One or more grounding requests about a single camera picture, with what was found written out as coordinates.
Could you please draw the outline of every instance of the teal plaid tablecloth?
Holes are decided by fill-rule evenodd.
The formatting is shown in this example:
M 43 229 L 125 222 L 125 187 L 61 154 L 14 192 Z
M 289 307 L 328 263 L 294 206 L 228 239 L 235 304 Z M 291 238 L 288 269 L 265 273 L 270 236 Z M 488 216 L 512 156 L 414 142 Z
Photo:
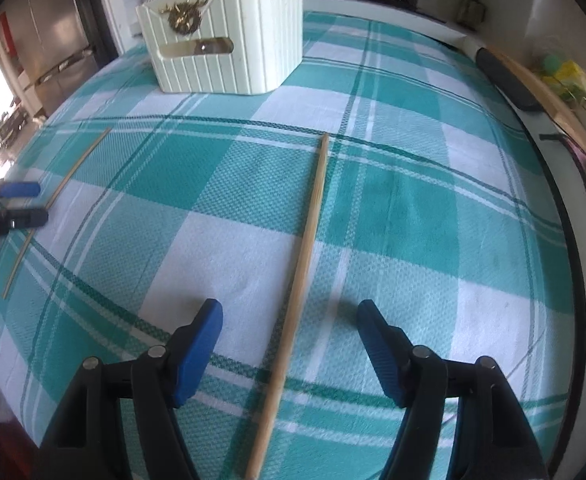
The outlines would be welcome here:
M 2 300 L 25 233 L 0 244 L 0 388 L 35 442 L 89 355 L 166 341 L 215 297 L 225 324 L 177 412 L 203 479 L 243 474 L 297 257 L 322 132 L 331 134 L 310 289 L 265 479 L 375 478 L 402 417 L 354 327 L 372 298 L 439 355 L 494 356 L 548 456 L 569 387 L 564 234 L 514 114 L 472 62 L 379 22 L 305 15 L 304 60 L 260 96 L 163 94 L 144 48 L 90 79 L 10 177 L 52 207 Z M 133 470 L 144 476 L 132 406 Z M 433 478 L 454 434 L 446 405 Z

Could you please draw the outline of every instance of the refrigerator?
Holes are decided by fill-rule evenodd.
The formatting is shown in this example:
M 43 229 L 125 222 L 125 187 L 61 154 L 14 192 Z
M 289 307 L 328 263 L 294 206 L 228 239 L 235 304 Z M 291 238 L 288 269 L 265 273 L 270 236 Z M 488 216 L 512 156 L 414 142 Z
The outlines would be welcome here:
M 48 116 L 117 57 L 100 0 L 4 0 L 0 29 Z

